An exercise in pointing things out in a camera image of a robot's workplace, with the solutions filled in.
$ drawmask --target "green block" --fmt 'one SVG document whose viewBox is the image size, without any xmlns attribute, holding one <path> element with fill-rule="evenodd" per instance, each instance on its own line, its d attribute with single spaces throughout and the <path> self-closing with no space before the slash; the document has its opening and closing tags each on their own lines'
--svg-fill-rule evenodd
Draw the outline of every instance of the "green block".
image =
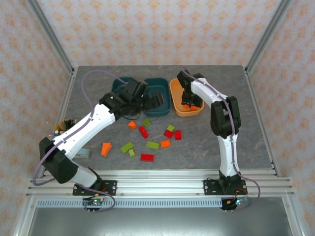
<svg viewBox="0 0 315 236">
<path fill-rule="evenodd" d="M 147 142 L 147 147 L 148 147 L 148 148 L 152 148 L 152 149 L 158 150 L 159 143 L 155 143 L 155 142 L 148 141 L 148 142 Z"/>
<path fill-rule="evenodd" d="M 175 127 L 171 124 L 167 127 L 167 130 L 169 130 L 171 132 L 173 132 L 174 129 L 175 129 Z"/>
<path fill-rule="evenodd" d="M 127 143 L 126 145 L 122 146 L 120 148 L 120 150 L 123 152 L 123 153 L 126 153 L 128 150 L 132 149 L 133 148 L 133 144 L 132 142 L 129 142 Z"/>
<path fill-rule="evenodd" d="M 142 123 L 143 123 L 145 126 L 150 125 L 150 121 L 149 121 L 148 119 L 145 119 L 144 121 L 142 121 Z"/>
<path fill-rule="evenodd" d="M 133 151 L 133 149 L 130 149 L 128 152 L 129 152 L 129 156 L 134 157 L 134 151 Z"/>
</svg>

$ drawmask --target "patterned wallpaper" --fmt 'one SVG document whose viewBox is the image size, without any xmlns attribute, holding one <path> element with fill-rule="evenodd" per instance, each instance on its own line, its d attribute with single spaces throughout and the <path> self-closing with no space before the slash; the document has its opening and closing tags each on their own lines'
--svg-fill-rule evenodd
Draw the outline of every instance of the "patterned wallpaper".
<svg viewBox="0 0 315 236">
<path fill-rule="evenodd" d="M 73 66 L 246 65 L 281 0 L 38 0 Z"/>
<path fill-rule="evenodd" d="M 0 235 L 10 236 L 68 75 L 25 0 L 0 1 Z"/>
<path fill-rule="evenodd" d="M 293 177 L 315 232 L 315 5 L 293 0 L 251 74 L 283 176 Z"/>
</svg>

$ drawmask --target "gray marble surface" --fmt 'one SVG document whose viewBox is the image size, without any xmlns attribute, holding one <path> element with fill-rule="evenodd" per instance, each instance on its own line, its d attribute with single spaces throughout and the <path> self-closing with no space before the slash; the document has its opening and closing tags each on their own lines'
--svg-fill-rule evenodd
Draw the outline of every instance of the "gray marble surface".
<svg viewBox="0 0 315 236">
<path fill-rule="evenodd" d="M 181 66 L 79 66 L 65 118 L 83 118 L 90 107 L 81 92 L 81 81 L 85 73 L 94 69 L 106 69 L 118 76 L 139 79 L 162 77 L 168 81 L 175 78 Z M 209 83 L 227 96 L 235 96 L 239 102 L 242 126 L 237 140 L 237 158 L 241 169 L 270 168 L 270 160 L 258 123 L 251 94 L 241 66 L 187 66 L 190 73 L 203 74 Z M 111 91 L 114 79 L 103 73 L 91 75 L 86 82 L 86 90 L 91 99 L 98 102 Z M 106 127 L 93 137 L 84 147 L 91 149 L 89 159 L 75 159 L 77 163 L 99 170 L 161 170 L 161 169 L 218 169 L 220 168 L 220 150 L 217 137 L 210 128 L 210 108 L 193 117 L 182 118 L 175 113 L 174 106 L 164 117 L 141 117 L 135 121 L 139 126 L 148 118 L 149 137 L 144 139 L 138 129 L 129 129 L 130 122 L 124 118 Z M 167 126 L 172 124 L 182 131 L 182 140 L 171 140 L 171 147 L 153 150 L 146 147 L 148 140 L 160 142 Z M 120 151 L 127 142 L 134 144 L 135 157 Z M 100 155 L 102 143 L 112 143 L 107 158 Z M 141 162 L 142 153 L 154 154 L 155 160 Z"/>
</svg>

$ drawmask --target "dark teal bowl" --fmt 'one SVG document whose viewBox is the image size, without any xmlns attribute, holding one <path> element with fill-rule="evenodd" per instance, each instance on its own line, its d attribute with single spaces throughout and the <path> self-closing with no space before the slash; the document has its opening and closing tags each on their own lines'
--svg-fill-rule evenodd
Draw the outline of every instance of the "dark teal bowl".
<svg viewBox="0 0 315 236">
<path fill-rule="evenodd" d="M 128 82 L 130 77 L 121 77 L 123 81 Z M 152 94 L 152 92 L 160 92 L 164 98 L 164 103 L 162 106 L 158 108 L 154 108 L 152 110 L 144 112 L 149 117 L 161 117 L 165 116 L 169 113 L 171 109 L 171 92 L 169 90 L 168 81 L 164 78 L 149 78 L 145 79 L 145 82 L 148 83 L 149 89 L 148 94 Z M 112 91 L 119 92 L 123 88 L 124 84 L 119 80 L 114 80 Z"/>
</svg>

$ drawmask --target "black cable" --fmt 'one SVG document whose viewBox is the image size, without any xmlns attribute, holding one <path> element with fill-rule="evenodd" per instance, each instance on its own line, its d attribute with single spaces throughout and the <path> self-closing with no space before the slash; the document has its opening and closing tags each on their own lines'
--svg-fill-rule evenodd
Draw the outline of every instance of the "black cable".
<svg viewBox="0 0 315 236">
<path fill-rule="evenodd" d="M 125 116 L 122 116 L 123 118 L 125 118 L 125 119 L 128 119 L 128 120 L 137 120 L 137 119 L 139 119 L 140 118 L 140 115 L 141 115 L 141 113 L 138 113 L 137 115 L 139 115 L 136 119 L 132 119 L 132 118 L 127 118 L 127 117 L 125 117 Z"/>
</svg>

